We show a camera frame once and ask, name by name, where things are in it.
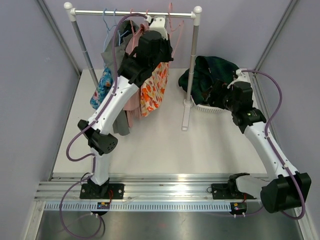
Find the dark green plaid skirt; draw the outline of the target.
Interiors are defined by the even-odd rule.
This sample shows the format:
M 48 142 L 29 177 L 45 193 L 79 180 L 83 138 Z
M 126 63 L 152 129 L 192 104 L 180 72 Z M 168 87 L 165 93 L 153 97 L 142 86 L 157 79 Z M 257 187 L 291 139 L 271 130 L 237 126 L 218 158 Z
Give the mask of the dark green plaid skirt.
M 221 57 L 197 56 L 193 71 L 191 97 L 196 104 L 208 105 L 204 102 L 203 92 L 216 80 L 230 84 L 234 80 L 234 73 L 239 67 Z

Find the orange floral skirt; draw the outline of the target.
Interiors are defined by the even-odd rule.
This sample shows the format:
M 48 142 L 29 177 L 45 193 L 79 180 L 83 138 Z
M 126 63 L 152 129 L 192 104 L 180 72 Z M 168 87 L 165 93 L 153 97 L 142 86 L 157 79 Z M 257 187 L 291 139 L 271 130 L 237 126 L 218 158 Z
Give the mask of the orange floral skirt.
M 143 117 L 158 109 L 168 83 L 169 64 L 161 62 L 140 88 L 140 111 Z

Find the pink wire hanger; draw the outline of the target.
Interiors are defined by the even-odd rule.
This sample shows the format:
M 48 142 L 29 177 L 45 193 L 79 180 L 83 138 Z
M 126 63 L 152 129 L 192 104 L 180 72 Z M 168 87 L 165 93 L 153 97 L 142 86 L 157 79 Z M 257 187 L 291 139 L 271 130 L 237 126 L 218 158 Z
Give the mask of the pink wire hanger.
M 177 30 L 179 30 L 179 35 L 176 41 L 176 44 L 173 48 L 172 51 L 172 57 L 175 56 L 176 50 L 180 44 L 181 41 L 181 37 L 182 37 L 182 33 L 183 33 L 183 29 L 184 29 L 184 25 L 185 25 L 185 21 L 181 20 L 178 25 L 176 27 L 173 26 L 173 22 L 172 22 L 172 12 L 173 12 L 173 3 L 170 2 L 168 5 L 168 19 L 169 19 L 169 37 L 171 38 L 173 33 L 176 32 Z

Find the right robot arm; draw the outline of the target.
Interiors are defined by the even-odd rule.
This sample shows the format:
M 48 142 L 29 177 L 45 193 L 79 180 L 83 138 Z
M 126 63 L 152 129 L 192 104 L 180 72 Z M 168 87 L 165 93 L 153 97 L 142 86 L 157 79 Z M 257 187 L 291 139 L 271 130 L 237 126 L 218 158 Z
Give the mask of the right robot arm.
M 209 89 L 208 102 L 231 113 L 233 123 L 254 147 L 268 176 L 268 181 L 263 181 L 246 172 L 230 175 L 225 187 L 211 185 L 212 195 L 251 196 L 261 200 L 269 213 L 298 207 L 305 212 L 312 180 L 307 173 L 300 173 L 280 149 L 265 116 L 253 106 L 251 84 L 217 80 Z

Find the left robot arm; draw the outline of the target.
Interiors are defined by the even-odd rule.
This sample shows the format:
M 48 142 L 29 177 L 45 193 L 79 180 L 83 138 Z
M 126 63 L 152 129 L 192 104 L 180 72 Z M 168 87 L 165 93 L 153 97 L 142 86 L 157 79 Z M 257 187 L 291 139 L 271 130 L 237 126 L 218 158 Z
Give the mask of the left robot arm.
M 169 36 L 164 37 L 155 30 L 146 31 L 117 69 L 117 79 L 96 113 L 78 122 L 95 159 L 93 175 L 85 186 L 96 198 L 106 197 L 109 191 L 110 157 L 118 144 L 118 139 L 111 134 L 114 121 L 156 67 L 173 60 L 172 51 Z

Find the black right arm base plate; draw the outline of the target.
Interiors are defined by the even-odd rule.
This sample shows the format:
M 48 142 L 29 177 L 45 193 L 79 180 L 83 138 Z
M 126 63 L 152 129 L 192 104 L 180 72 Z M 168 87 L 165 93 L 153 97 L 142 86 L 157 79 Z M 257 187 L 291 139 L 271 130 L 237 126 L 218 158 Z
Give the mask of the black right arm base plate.
M 230 189 L 227 183 L 212 183 L 207 188 L 214 200 L 255 200 L 256 198 L 247 194 Z

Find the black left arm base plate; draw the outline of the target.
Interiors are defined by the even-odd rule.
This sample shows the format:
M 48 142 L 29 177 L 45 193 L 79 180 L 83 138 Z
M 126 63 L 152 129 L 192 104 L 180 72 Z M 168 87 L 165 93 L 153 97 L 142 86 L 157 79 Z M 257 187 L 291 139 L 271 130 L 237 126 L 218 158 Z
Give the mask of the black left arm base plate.
M 122 200 L 124 189 L 125 185 L 122 183 L 108 183 L 104 185 L 85 183 L 81 186 L 79 198 L 84 200 Z

